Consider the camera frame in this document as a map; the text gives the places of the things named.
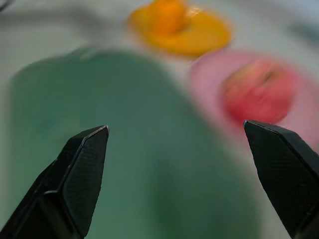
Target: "green cloth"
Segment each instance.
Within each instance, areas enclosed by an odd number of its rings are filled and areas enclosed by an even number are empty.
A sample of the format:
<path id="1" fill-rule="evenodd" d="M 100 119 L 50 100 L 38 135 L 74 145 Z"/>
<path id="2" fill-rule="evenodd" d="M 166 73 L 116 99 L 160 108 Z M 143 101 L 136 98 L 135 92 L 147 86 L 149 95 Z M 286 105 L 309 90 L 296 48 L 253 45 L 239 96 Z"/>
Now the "green cloth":
<path id="1" fill-rule="evenodd" d="M 66 140 L 107 124 L 89 239 L 256 239 L 248 186 L 209 127 L 152 59 L 79 50 L 12 80 L 12 213 Z"/>

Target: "white table surface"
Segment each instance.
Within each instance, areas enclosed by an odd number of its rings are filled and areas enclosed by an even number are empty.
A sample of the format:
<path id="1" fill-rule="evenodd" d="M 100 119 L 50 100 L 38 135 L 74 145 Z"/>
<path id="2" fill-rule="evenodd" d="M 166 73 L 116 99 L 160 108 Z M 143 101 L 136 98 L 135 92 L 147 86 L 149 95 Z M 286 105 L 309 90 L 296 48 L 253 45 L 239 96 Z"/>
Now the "white table surface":
<path id="1" fill-rule="evenodd" d="M 128 48 L 150 54 L 126 30 L 125 19 L 147 0 L 16 0 L 0 14 L 0 215 L 5 205 L 7 83 L 26 65 L 42 58 L 63 54 L 83 45 Z M 214 8 L 236 26 L 232 48 L 275 54 L 303 66 L 319 77 L 319 52 L 287 31 L 298 17 L 274 10 L 264 0 L 198 0 L 195 4 Z M 159 58 L 175 75 L 174 84 L 187 89 L 190 61 L 162 55 Z M 243 165 L 263 208 L 263 239 L 289 236 L 256 177 L 250 157 Z"/>

